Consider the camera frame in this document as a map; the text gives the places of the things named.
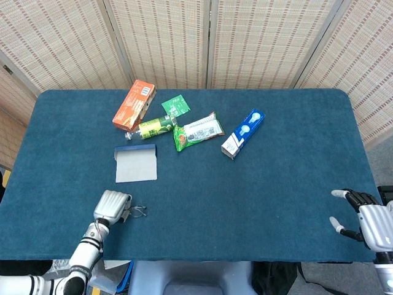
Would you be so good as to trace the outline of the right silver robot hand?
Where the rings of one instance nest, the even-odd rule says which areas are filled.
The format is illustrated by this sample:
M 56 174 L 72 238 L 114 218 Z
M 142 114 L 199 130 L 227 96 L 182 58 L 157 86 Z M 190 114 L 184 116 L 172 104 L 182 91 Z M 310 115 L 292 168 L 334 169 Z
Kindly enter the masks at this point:
M 376 253 L 392 251 L 392 211 L 388 206 L 379 204 L 374 196 L 351 189 L 335 189 L 334 197 L 345 199 L 357 214 L 360 232 L 345 228 L 333 216 L 329 217 L 335 231 L 358 242 L 364 242 Z

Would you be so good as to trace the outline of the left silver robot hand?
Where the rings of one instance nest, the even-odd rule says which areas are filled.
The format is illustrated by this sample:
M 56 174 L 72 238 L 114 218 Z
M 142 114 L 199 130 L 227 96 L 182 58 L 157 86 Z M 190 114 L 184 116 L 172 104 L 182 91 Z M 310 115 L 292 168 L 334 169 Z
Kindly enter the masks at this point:
M 95 219 L 105 219 L 110 225 L 124 223 L 130 214 L 132 196 L 105 190 L 94 210 Z

